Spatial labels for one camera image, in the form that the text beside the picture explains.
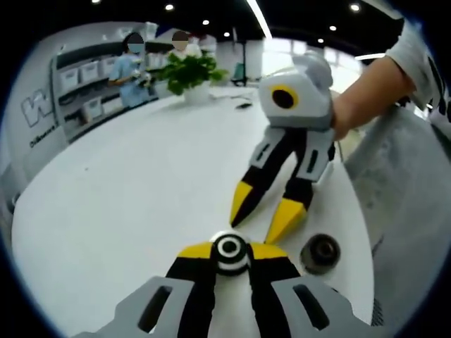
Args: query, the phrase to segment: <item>black cylindrical object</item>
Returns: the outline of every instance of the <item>black cylindrical object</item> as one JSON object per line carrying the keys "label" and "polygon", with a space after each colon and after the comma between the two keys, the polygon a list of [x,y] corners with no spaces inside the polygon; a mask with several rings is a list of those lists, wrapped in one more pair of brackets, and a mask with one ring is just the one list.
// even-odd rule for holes
{"label": "black cylindrical object", "polygon": [[322,275],[340,260],[340,246],[328,234],[313,236],[301,251],[301,263],[312,275]]}

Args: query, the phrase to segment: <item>gripper camera lens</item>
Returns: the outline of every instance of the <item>gripper camera lens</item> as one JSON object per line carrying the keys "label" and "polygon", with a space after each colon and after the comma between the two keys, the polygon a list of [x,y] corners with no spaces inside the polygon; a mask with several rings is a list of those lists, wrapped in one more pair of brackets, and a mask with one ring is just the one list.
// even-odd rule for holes
{"label": "gripper camera lens", "polygon": [[282,89],[273,91],[273,101],[283,109],[290,109],[295,105],[295,98],[289,92]]}
{"label": "gripper camera lens", "polygon": [[322,275],[337,265],[340,247],[326,234],[313,236],[301,251],[301,263],[313,275]]}
{"label": "gripper camera lens", "polygon": [[222,234],[213,242],[212,256],[218,263],[218,274],[237,276],[247,270],[247,242],[238,234]]}

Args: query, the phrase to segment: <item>white tabletop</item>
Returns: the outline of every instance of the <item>white tabletop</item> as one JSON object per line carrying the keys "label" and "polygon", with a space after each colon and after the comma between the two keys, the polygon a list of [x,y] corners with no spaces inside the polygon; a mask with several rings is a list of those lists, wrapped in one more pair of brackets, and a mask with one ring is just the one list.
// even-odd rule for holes
{"label": "white tabletop", "polygon": [[[255,98],[254,89],[212,91]],[[62,333],[98,330],[112,320],[119,301],[151,276],[164,276],[183,247],[230,228],[236,184],[267,125],[258,101],[242,111],[235,110],[239,103],[222,98],[188,108],[171,97],[133,110],[76,141],[24,191],[13,221],[13,256]],[[294,158],[287,161],[240,228],[254,241],[264,240],[294,164]],[[335,237],[342,249],[338,265],[321,278],[370,323],[371,248],[339,161],[318,185],[302,230],[281,247],[299,266],[302,245],[319,232]],[[247,278],[219,279],[210,337],[259,337]]]}

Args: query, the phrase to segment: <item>black and white striped roller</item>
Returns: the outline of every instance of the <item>black and white striped roller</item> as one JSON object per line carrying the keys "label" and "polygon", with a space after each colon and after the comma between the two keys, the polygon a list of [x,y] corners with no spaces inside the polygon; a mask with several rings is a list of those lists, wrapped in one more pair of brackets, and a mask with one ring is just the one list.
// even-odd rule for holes
{"label": "black and white striped roller", "polygon": [[211,255],[218,262],[218,274],[237,276],[249,266],[248,241],[239,232],[219,232],[210,239]]}

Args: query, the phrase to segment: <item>window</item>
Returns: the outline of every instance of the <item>window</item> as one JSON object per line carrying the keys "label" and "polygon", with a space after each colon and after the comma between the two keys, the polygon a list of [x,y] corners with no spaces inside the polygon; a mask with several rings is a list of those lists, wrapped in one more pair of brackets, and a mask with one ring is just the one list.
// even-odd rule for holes
{"label": "window", "polygon": [[333,84],[331,89],[343,93],[360,76],[360,72],[349,70],[344,67],[331,65]]}
{"label": "window", "polygon": [[331,64],[335,65],[338,62],[337,51],[331,48],[324,48],[324,58]]}
{"label": "window", "polygon": [[289,53],[277,53],[274,51],[265,51],[263,53],[261,62],[261,73],[263,76],[288,67],[293,67],[293,61]]}
{"label": "window", "polygon": [[291,53],[291,40],[265,39],[264,51],[278,51],[283,53]]}
{"label": "window", "polygon": [[293,53],[304,54],[307,51],[307,43],[304,41],[293,41]]}
{"label": "window", "polygon": [[357,72],[362,70],[360,61],[356,60],[354,56],[343,52],[338,52],[338,65]]}

